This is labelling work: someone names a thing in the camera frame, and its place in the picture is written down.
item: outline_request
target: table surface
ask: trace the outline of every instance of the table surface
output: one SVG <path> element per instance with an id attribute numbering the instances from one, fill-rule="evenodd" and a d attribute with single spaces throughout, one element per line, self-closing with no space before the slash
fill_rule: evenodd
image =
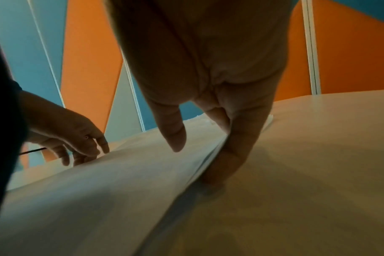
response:
<path id="1" fill-rule="evenodd" d="M 384 91 L 284 100 L 272 114 L 246 164 L 222 187 L 193 184 L 138 255 L 384 255 Z M 213 135 L 203 122 L 187 122 L 189 138 Z"/>

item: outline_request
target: white trim strip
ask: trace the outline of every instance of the white trim strip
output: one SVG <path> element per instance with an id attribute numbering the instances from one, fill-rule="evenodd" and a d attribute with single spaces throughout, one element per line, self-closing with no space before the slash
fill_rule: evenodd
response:
<path id="1" fill-rule="evenodd" d="M 133 100 L 134 100 L 134 104 L 135 104 L 135 106 L 136 106 L 138 119 L 139 119 L 139 121 L 140 121 L 141 131 L 142 131 L 142 132 L 145 132 L 145 131 L 146 131 L 146 128 L 144 127 L 143 117 L 142 117 L 142 115 L 141 115 L 140 106 L 139 106 L 139 104 L 138 104 L 138 100 L 137 100 L 136 92 L 135 92 L 135 90 L 134 90 L 134 84 L 133 84 L 132 76 L 131 76 L 131 73 L 130 73 L 129 64 L 127 63 L 126 58 L 124 57 L 123 51 L 122 51 L 122 57 L 123 57 L 123 65 L 124 65 L 124 67 L 126 68 L 127 79 L 129 80 L 130 88 L 131 88 L 131 90 L 132 90 Z"/>
<path id="2" fill-rule="evenodd" d="M 62 99 L 62 95 L 61 95 L 60 87 L 58 86 L 58 82 L 57 82 L 56 76 L 55 76 L 55 74 L 54 74 L 53 67 L 52 67 L 52 65 L 51 65 L 51 61 L 50 61 L 50 57 L 49 57 L 49 53 L 47 52 L 46 44 L 44 43 L 44 39 L 43 39 L 43 36 L 42 36 L 42 34 L 41 34 L 41 31 L 40 31 L 40 28 L 39 28 L 39 25 L 38 25 L 38 22 L 37 22 L 37 19 L 36 19 L 36 15 L 35 15 L 35 12 L 34 12 L 34 10 L 33 10 L 32 0 L 27 0 L 27 3 L 29 4 L 29 8 L 30 8 L 30 12 L 32 13 L 33 20 L 35 21 L 35 26 L 36 26 L 36 29 L 37 29 L 37 33 L 39 34 L 40 41 L 41 41 L 41 45 L 43 46 L 43 50 L 44 50 L 44 53 L 45 53 L 45 55 L 46 55 L 47 62 L 49 63 L 49 67 L 50 67 L 51 75 L 53 76 L 54 83 L 55 83 L 55 85 L 56 85 L 56 88 L 57 88 L 57 91 L 58 91 L 58 95 L 60 96 L 62 106 L 65 107 L 64 100 Z"/>
<path id="3" fill-rule="evenodd" d="M 313 1 L 302 0 L 303 21 L 306 35 L 307 59 L 310 74 L 311 94 L 321 94 L 319 60 L 317 56 L 316 30 L 314 28 Z"/>

